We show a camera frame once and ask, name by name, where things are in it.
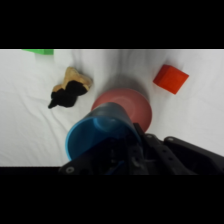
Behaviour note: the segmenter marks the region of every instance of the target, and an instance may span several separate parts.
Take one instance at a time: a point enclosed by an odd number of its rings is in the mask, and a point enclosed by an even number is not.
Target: white surface
[[[190,75],[175,96],[153,84],[163,64]],[[54,56],[0,50],[0,166],[61,166],[69,129],[107,89],[131,87],[150,99],[148,132],[224,156],[224,50],[74,49]],[[68,66],[94,80],[75,107],[48,109]]]

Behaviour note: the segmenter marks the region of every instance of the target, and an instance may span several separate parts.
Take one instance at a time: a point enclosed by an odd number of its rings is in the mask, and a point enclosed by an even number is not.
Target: green object
[[[54,49],[22,49],[25,51],[31,51],[36,54],[53,55]]]

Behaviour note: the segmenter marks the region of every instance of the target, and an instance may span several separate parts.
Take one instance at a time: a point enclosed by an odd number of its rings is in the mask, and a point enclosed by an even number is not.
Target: red cube
[[[177,94],[188,77],[189,75],[173,66],[163,65],[153,82],[161,88],[173,94]]]

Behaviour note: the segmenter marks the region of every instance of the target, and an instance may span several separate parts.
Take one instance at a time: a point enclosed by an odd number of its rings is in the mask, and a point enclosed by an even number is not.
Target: red block
[[[177,94],[188,77],[189,75],[173,66],[163,65],[153,82],[161,88],[173,94]]]

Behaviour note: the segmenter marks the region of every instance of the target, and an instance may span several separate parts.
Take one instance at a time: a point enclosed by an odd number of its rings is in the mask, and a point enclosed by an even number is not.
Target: blue cup
[[[69,160],[74,160],[107,138],[122,139],[130,134],[141,142],[123,107],[105,103],[72,127],[66,138],[66,153]]]

